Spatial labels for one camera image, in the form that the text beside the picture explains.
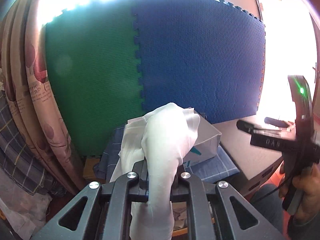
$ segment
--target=plaid fabric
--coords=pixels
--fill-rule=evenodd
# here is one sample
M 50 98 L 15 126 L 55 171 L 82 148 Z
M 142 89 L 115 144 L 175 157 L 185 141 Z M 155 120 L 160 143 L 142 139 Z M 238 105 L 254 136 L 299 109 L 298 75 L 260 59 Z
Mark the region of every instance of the plaid fabric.
M 56 185 L 18 131 L 4 91 L 0 91 L 0 166 L 29 194 L 46 194 Z

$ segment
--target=triangular cutout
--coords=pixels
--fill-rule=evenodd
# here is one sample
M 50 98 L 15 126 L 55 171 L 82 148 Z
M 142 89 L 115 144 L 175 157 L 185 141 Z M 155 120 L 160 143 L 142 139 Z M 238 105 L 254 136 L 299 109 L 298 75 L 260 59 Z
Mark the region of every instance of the triangular cutout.
M 246 230 L 258 224 L 258 220 L 239 202 L 239 200 L 234 196 L 231 196 L 230 201 L 242 230 Z
M 59 220 L 59 225 L 72 231 L 76 231 L 87 201 L 88 198 L 86 196 L 82 197 L 78 203 L 76 203 L 73 208 Z

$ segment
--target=teal logo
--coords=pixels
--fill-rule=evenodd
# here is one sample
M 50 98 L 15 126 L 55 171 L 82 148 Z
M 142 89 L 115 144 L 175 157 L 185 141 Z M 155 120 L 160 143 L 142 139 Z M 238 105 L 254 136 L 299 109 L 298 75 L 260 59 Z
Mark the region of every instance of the teal logo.
M 199 151 L 198 151 L 196 148 L 194 148 L 194 147 L 191 148 L 190 152 L 193 152 L 193 153 L 195 153 L 195 154 L 197 154 L 197 155 L 201 155 L 201 152 L 199 152 Z

